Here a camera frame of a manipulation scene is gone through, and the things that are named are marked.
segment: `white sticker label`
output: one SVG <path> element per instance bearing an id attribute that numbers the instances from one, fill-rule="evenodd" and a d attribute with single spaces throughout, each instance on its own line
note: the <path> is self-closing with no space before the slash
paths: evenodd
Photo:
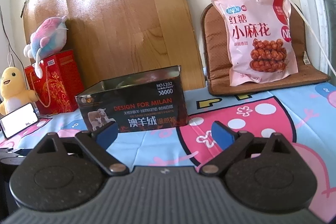
<path id="1" fill-rule="evenodd" d="M 55 60 L 53 59 L 53 60 L 50 60 L 50 61 L 48 61 L 48 66 L 51 66 L 51 65 L 55 65 Z"/>
<path id="2" fill-rule="evenodd" d="M 308 59 L 308 55 L 307 55 L 306 51 L 304 51 L 304 54 L 303 54 L 303 62 L 304 62 L 305 65 L 310 64 L 310 61 Z"/>

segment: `red gift bag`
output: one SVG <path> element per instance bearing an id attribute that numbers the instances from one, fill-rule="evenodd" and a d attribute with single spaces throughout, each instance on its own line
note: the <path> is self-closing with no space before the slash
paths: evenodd
<path id="1" fill-rule="evenodd" d="M 41 115 L 72 112 L 78 108 L 75 96 L 84 90 L 72 50 L 63 51 L 41 61 L 42 79 L 31 65 L 25 74 L 31 90 L 39 96 L 36 106 Z"/>

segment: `snack bag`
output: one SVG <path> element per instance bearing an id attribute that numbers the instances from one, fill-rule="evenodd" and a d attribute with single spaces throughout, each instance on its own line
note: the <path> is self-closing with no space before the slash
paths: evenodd
<path id="1" fill-rule="evenodd" d="M 267 83 L 298 72 L 288 0 L 211 0 L 226 23 L 230 85 Z"/>

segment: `plush toy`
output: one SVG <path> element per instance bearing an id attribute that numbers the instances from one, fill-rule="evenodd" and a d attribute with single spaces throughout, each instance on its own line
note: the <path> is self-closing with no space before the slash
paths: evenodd
<path id="1" fill-rule="evenodd" d="M 4 70 L 1 76 L 0 93 L 3 97 L 3 102 L 0 104 L 2 115 L 7 115 L 27 103 L 38 100 L 35 91 L 26 89 L 21 71 L 15 67 Z"/>
<path id="2" fill-rule="evenodd" d="M 43 77 L 40 61 L 53 55 L 64 47 L 67 41 L 66 16 L 50 17 L 46 19 L 30 36 L 30 44 L 26 45 L 23 54 L 26 57 L 34 58 L 36 76 Z"/>

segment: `smartphone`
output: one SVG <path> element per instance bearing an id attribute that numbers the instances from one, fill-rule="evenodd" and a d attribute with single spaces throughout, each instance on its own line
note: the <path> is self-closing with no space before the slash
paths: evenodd
<path id="1" fill-rule="evenodd" d="M 37 122 L 38 118 L 33 104 L 28 103 L 3 116 L 0 119 L 0 129 L 5 139 L 9 139 Z"/>

